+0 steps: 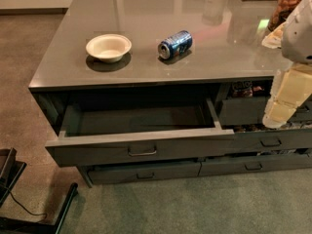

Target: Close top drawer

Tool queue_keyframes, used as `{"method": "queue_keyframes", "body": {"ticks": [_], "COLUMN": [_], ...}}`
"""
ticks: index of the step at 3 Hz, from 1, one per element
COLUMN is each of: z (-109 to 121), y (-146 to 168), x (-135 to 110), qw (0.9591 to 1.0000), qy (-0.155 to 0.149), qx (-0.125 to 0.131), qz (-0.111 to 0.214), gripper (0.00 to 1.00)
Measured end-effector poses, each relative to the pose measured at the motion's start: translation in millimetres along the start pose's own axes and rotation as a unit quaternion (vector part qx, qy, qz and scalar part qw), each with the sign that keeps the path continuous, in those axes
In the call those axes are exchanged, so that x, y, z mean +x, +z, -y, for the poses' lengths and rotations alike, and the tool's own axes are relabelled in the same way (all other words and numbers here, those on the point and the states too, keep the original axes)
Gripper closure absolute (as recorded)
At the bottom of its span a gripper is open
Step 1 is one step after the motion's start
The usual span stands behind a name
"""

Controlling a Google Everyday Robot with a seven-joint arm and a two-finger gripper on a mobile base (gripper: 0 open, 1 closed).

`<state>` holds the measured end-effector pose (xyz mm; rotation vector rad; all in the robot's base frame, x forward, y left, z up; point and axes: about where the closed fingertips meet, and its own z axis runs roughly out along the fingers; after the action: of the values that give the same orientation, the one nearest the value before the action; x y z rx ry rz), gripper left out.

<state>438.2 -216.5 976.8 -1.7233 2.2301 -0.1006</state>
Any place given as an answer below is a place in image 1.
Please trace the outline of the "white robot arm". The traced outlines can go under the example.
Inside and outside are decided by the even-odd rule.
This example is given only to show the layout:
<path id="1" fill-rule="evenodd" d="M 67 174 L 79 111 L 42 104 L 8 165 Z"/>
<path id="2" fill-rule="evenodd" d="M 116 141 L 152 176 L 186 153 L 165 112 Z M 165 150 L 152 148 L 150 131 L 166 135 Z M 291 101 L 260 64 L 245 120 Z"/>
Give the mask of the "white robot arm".
<path id="1" fill-rule="evenodd" d="M 292 65 L 274 76 L 262 118 L 262 124 L 270 129 L 285 125 L 312 95 L 312 0 L 301 0 L 288 16 L 281 48 Z"/>

